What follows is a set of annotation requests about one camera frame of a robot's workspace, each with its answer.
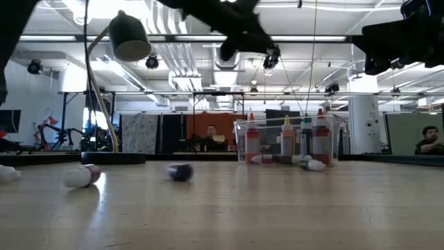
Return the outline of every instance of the clear plastic bin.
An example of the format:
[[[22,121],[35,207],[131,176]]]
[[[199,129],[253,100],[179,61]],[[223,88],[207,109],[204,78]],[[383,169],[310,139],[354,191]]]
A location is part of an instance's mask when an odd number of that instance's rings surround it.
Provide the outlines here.
[[[332,166],[338,160],[339,155],[339,129],[343,119],[336,115],[315,115],[309,116],[311,119],[311,133],[312,139],[310,143],[304,143],[307,141],[307,129],[309,126],[302,124],[306,117],[289,117],[290,124],[294,132],[294,140],[292,140],[293,148],[292,155],[311,155],[313,159],[320,160],[326,165]],[[267,126],[267,122],[273,124],[281,124],[281,126]],[[246,138],[248,129],[256,130],[255,144],[250,146],[254,148],[255,154],[260,155],[280,155],[282,147],[282,125],[284,124],[284,118],[279,119],[263,119],[255,121],[236,121],[234,122],[234,130],[236,133],[237,142],[237,154],[240,162],[248,162],[251,156],[251,150],[247,150],[248,143],[251,143],[251,139]],[[302,128],[304,128],[304,136],[302,137]],[[259,140],[259,149],[257,149],[257,134]],[[288,140],[286,140],[284,147],[288,147]]]

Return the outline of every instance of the black lamp shade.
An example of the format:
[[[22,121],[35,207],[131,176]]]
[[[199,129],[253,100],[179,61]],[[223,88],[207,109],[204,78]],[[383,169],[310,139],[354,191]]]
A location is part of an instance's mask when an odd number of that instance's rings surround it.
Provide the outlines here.
[[[114,56],[121,61],[142,60],[151,52],[151,45],[142,23],[122,10],[111,20],[108,35]]]

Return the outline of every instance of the orange wall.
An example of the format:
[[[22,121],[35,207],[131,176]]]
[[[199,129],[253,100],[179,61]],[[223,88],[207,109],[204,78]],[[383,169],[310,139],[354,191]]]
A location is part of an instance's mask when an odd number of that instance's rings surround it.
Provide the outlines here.
[[[227,140],[234,140],[233,135],[233,122],[236,119],[245,119],[242,115],[232,115],[228,113],[224,114],[207,114],[202,113],[195,115],[196,120],[196,134],[202,138],[207,137],[207,126],[210,124],[216,125],[216,130],[219,135],[224,135]],[[193,115],[187,115],[187,138],[191,137],[193,133]]]

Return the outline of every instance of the lamp arm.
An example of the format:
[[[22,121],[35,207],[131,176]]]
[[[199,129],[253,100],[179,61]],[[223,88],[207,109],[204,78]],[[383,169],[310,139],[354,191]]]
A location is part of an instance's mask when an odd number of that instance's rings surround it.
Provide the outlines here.
[[[94,47],[100,42],[100,40],[102,40],[102,38],[107,33],[108,33],[108,26],[106,26],[103,29],[102,33],[100,33],[100,35],[98,35],[96,37],[96,39],[94,39],[94,41],[92,41],[92,43],[89,45],[88,60],[89,60],[89,57],[91,56],[91,52],[94,49]],[[113,152],[116,153],[119,151],[119,141],[116,136],[116,131],[114,130],[114,127],[112,126],[112,123],[110,121],[110,115],[108,114],[108,111],[106,110],[105,102],[103,101],[103,98],[100,95],[100,89],[99,89],[99,86],[97,85],[96,78],[94,77],[94,73],[91,69],[91,64],[87,63],[87,67],[89,67],[89,74],[90,74],[89,77],[91,78],[92,86],[94,88],[94,93],[96,95],[97,101],[99,102],[100,109],[102,110],[103,115],[105,115],[106,124],[108,125],[108,129],[110,130]]]

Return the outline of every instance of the white pillar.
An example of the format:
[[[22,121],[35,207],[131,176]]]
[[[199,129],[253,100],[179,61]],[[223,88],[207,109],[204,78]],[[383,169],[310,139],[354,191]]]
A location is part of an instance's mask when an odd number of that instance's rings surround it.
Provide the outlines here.
[[[376,76],[362,75],[350,79],[351,92],[378,92]],[[353,96],[349,98],[351,153],[380,153],[381,139],[377,96]]]

